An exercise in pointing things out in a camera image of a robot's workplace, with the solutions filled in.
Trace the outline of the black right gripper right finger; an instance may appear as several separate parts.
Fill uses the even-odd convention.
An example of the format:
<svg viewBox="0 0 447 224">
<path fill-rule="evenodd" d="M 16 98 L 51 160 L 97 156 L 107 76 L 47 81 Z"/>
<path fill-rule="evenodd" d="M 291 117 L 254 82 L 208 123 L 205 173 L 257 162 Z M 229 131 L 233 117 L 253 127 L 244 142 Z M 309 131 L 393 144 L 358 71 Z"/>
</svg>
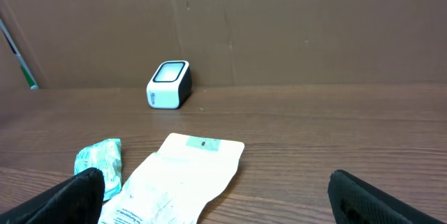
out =
<svg viewBox="0 0 447 224">
<path fill-rule="evenodd" d="M 344 170 L 331 174 L 328 197 L 336 224 L 443 224 Z"/>
</svg>

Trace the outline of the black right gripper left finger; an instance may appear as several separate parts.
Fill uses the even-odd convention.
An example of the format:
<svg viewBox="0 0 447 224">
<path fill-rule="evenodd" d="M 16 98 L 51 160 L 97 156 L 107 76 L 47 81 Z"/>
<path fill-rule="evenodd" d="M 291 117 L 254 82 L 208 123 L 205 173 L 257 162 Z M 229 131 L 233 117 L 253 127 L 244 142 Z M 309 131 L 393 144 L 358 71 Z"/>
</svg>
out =
<svg viewBox="0 0 447 224">
<path fill-rule="evenodd" d="M 6 224 L 97 224 L 105 192 L 102 171 L 88 168 L 3 213 Z"/>
</svg>

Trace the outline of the teal snack packet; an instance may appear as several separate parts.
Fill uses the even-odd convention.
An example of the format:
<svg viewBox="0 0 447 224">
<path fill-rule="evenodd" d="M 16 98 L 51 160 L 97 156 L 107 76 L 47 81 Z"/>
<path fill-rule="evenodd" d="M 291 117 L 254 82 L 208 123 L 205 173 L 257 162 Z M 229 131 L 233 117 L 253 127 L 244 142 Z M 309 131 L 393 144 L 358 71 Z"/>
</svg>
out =
<svg viewBox="0 0 447 224">
<path fill-rule="evenodd" d="M 75 157 L 74 174 L 95 167 L 102 171 L 105 183 L 103 201 L 116 196 L 122 189 L 122 143 L 110 138 L 85 147 Z"/>
</svg>

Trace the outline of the beige resealable pouch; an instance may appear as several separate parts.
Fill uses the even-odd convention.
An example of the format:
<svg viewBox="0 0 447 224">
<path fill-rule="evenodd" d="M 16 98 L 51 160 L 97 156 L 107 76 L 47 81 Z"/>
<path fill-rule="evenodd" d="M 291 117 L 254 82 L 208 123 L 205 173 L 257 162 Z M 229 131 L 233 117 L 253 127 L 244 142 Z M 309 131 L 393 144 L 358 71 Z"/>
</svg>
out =
<svg viewBox="0 0 447 224">
<path fill-rule="evenodd" d="M 105 203 L 100 223 L 197 223 L 235 176 L 244 143 L 171 133 Z"/>
</svg>

